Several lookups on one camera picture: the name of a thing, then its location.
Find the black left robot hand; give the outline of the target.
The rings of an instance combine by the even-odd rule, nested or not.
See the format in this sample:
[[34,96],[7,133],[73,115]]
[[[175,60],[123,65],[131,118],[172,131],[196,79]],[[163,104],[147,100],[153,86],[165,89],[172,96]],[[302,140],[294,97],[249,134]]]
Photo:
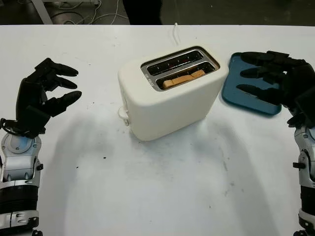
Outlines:
[[[44,114],[55,117],[66,111],[82,95],[77,85],[63,76],[76,77],[78,71],[70,66],[53,62],[46,58],[35,68],[35,71],[20,83],[16,103],[16,119],[21,120],[27,107],[32,107]],[[47,98],[46,92],[56,88],[73,90],[59,98]]]

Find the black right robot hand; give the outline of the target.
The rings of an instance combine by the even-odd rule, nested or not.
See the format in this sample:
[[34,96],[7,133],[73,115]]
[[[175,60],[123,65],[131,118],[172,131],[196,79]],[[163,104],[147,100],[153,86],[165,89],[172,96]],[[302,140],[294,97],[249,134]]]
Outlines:
[[240,72],[243,78],[260,79],[278,88],[262,89],[253,85],[238,85],[243,92],[273,105],[283,105],[288,109],[296,109],[295,99],[315,86],[315,71],[303,59],[293,59],[288,54],[267,51],[243,52],[241,60],[252,64],[255,68]]

